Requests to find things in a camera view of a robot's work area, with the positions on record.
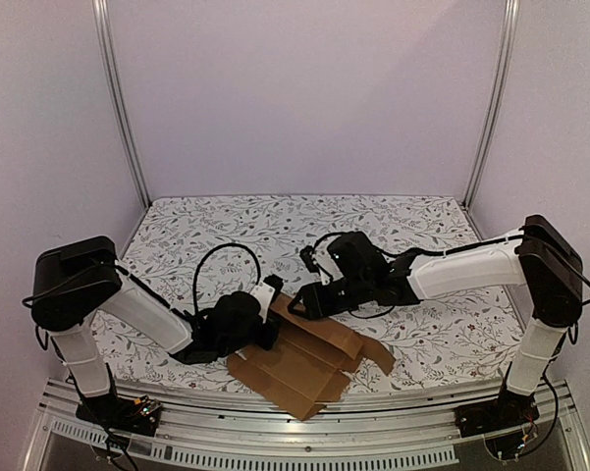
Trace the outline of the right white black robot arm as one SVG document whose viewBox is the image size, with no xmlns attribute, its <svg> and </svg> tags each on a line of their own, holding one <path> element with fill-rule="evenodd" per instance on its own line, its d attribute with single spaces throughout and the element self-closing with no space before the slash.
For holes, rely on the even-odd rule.
<svg viewBox="0 0 590 471">
<path fill-rule="evenodd" d="M 524 286 L 533 311 L 520 347 L 503 380 L 503 394 L 488 407 L 488 419 L 509 427 L 526 409 L 566 337 L 574 338 L 590 280 L 576 250 L 541 215 L 531 215 L 517 230 L 445 250 L 412 247 L 392 253 L 363 232 L 322 236 L 299 254 L 320 281 L 301 287 L 288 310 L 320 320 L 357 310 L 417 305 L 475 288 Z"/>
</svg>

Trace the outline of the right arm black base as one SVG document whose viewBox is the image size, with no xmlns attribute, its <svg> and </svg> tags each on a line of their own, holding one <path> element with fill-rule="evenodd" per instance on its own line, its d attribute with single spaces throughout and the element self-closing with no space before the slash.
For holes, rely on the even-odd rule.
<svg viewBox="0 0 590 471">
<path fill-rule="evenodd" d="M 494 399 L 461 405 L 454 410 L 463 438 L 489 434 L 536 421 L 539 410 L 534 395 L 502 391 Z"/>
</svg>

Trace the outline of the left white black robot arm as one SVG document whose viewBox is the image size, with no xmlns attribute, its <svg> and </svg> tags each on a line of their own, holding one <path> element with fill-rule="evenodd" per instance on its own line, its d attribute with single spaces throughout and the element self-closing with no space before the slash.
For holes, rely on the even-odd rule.
<svg viewBox="0 0 590 471">
<path fill-rule="evenodd" d="M 250 344 L 273 346 L 279 329 L 269 309 L 283 285 L 276 275 L 258 274 L 251 290 L 187 312 L 123 266 L 114 242 L 101 235 L 39 255 L 33 292 L 22 304 L 56 345 L 89 411 L 116 426 L 126 418 L 126 405 L 113 394 L 113 376 L 88 325 L 93 314 L 102 310 L 116 317 L 179 363 L 208 364 Z"/>
</svg>

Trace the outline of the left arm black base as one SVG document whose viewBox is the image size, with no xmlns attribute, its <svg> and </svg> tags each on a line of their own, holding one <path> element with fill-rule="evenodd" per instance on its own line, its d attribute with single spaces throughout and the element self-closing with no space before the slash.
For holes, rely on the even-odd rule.
<svg viewBox="0 0 590 471">
<path fill-rule="evenodd" d="M 82 398 L 76 417 L 102 428 L 153 437 L 161 412 L 161 402 L 146 395 L 127 399 L 108 393 Z"/>
</svg>

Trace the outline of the brown cardboard box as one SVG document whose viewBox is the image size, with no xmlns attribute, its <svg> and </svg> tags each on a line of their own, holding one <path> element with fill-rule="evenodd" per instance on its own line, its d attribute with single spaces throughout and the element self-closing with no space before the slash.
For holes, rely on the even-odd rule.
<svg viewBox="0 0 590 471">
<path fill-rule="evenodd" d="M 325 318 L 308 321 L 288 311 L 292 299 L 280 294 L 270 312 L 281 321 L 272 348 L 255 344 L 227 358 L 230 375 L 299 421 L 341 399 L 350 373 L 362 360 L 372 361 L 386 376 L 395 357 L 379 341 Z"/>
</svg>

